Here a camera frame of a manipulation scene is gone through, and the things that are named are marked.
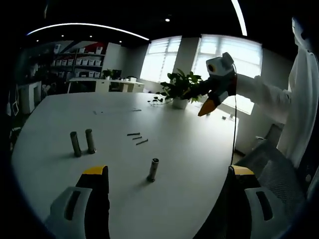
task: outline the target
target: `ceiling light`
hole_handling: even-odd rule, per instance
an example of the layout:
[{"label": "ceiling light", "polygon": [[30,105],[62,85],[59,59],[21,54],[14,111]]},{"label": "ceiling light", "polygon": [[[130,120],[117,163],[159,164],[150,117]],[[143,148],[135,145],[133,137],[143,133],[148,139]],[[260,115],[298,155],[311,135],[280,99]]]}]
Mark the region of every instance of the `ceiling light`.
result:
[{"label": "ceiling light", "polygon": [[241,8],[240,8],[240,5],[238,3],[238,0],[231,0],[231,2],[233,3],[233,6],[235,8],[235,11],[236,11],[236,14],[238,17],[241,32],[242,32],[243,36],[247,36],[247,30],[246,30],[244,16],[243,16],[243,13],[241,12]]},{"label": "ceiling light", "polygon": [[69,26],[69,25],[98,26],[98,27],[103,27],[103,28],[107,28],[107,29],[111,29],[111,30],[121,31],[121,32],[130,34],[130,35],[133,35],[133,36],[137,36],[137,37],[142,38],[142,39],[144,39],[146,41],[149,41],[148,38],[140,36],[140,35],[137,35],[137,34],[132,33],[130,31],[125,31],[125,30],[122,30],[122,29],[119,29],[119,28],[115,28],[115,27],[111,27],[111,26],[104,26],[104,25],[98,25],[98,24],[92,24],[92,23],[61,23],[61,24],[50,25],[50,26],[45,26],[45,27],[39,28],[37,30],[31,31],[31,32],[29,32],[27,34],[27,36],[29,36],[32,33],[37,32],[37,31],[44,30],[44,29],[47,29],[47,28],[51,28],[51,27],[55,27],[55,26]]}]

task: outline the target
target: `desk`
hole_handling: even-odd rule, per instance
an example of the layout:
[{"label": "desk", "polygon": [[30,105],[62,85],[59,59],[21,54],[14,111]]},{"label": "desk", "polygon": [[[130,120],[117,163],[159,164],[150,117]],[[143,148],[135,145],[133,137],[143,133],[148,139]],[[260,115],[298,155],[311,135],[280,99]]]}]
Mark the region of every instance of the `desk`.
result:
[{"label": "desk", "polygon": [[[153,94],[77,93],[46,97],[17,139],[12,166],[25,198],[44,221],[50,205],[82,172],[109,166],[113,239],[191,239],[211,212],[231,162],[234,121],[216,110],[198,117],[189,104],[150,106]],[[93,130],[97,152],[73,156],[70,132],[87,149]],[[136,145],[128,133],[149,141]],[[156,181],[145,184],[151,160]]]},{"label": "desk", "polygon": [[123,89],[123,92],[131,92],[131,93],[141,93],[144,89],[144,84],[139,82],[133,82],[133,81],[121,81],[121,80],[104,80],[104,79],[95,79],[95,78],[87,78],[87,77],[79,77],[79,78],[72,78],[69,80],[69,82],[73,81],[96,81],[96,87],[95,92],[108,92],[110,83],[121,83],[124,84],[125,87]]},{"label": "desk", "polygon": [[109,80],[109,82],[124,84],[123,92],[141,93],[144,89],[144,84],[134,81]]},{"label": "desk", "polygon": [[21,92],[22,113],[32,113],[35,104],[41,101],[41,81],[21,85],[18,89]]}]

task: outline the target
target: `white cabinet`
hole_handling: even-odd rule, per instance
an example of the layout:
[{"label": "white cabinet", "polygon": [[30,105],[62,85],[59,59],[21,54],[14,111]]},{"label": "white cabinet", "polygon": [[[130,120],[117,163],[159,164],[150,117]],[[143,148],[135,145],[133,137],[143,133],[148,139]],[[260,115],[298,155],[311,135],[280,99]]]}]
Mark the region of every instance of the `white cabinet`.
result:
[{"label": "white cabinet", "polygon": [[108,92],[110,87],[110,82],[107,80],[96,80],[95,92]]},{"label": "white cabinet", "polygon": [[139,92],[143,92],[143,90],[144,90],[144,84],[135,83],[133,86],[132,92],[139,93]]}]

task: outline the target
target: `potted plant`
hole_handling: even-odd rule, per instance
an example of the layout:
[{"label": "potted plant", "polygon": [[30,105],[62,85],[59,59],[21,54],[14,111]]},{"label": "potted plant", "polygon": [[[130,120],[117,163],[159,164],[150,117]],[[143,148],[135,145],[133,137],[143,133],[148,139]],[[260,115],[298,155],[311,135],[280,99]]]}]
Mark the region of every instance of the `potted plant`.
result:
[{"label": "potted plant", "polygon": [[[173,100],[173,107],[178,109],[185,109],[189,100],[183,100],[183,96],[186,92],[196,87],[201,81],[201,76],[194,75],[193,72],[185,75],[180,69],[177,69],[178,73],[168,73],[167,76],[170,79],[170,83],[161,82],[163,86],[163,92],[157,92],[165,97],[166,102]],[[199,97],[191,98],[190,101],[198,101]],[[163,98],[154,97],[154,103],[162,103]]]},{"label": "potted plant", "polygon": [[113,76],[113,70],[107,69],[103,71],[104,79],[109,80]]}]

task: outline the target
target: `window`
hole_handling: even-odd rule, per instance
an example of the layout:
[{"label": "window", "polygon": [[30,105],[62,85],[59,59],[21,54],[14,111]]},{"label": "window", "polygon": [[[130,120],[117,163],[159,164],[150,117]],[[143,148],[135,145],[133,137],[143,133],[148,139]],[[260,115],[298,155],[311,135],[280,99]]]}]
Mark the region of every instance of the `window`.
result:
[{"label": "window", "polygon": [[155,82],[169,82],[168,73],[173,72],[181,36],[152,41],[146,53],[141,79]]},{"label": "window", "polygon": [[[228,52],[234,60],[237,73],[254,78],[261,73],[261,44],[246,39],[220,35],[202,35],[197,48],[192,71],[206,80],[209,74],[206,60],[221,56]],[[254,103],[250,99],[237,95],[237,109],[251,114]],[[223,104],[235,107],[235,97],[230,96]]]}]

